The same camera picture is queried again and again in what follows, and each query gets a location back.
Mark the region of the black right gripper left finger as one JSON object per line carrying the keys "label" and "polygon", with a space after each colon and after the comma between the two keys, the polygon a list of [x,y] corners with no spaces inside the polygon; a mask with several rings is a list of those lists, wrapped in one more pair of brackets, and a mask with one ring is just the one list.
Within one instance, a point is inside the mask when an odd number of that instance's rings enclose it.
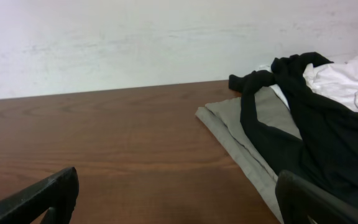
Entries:
{"label": "black right gripper left finger", "polygon": [[0,223],[69,224],[79,194],[76,169],[63,169],[0,201]]}

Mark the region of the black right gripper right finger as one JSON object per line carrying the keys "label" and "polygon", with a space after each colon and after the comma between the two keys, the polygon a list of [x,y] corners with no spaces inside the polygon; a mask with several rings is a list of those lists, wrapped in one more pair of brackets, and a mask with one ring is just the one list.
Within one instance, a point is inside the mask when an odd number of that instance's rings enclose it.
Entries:
{"label": "black right gripper right finger", "polygon": [[279,174],[275,195],[284,224],[358,224],[358,209],[290,171]]}

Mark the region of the black leggings red waistband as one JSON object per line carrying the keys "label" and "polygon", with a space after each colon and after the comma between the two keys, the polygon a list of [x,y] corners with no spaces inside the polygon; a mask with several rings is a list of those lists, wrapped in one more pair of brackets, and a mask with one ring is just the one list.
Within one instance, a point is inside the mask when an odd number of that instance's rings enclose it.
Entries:
{"label": "black leggings red waistband", "polygon": [[[270,71],[231,75],[229,88],[241,94],[240,122],[245,135],[275,173],[289,170],[358,208],[358,112],[313,93],[288,74],[289,68],[299,64],[299,57],[317,55],[276,58]],[[258,119],[255,94],[274,84],[288,101],[299,137]]]}

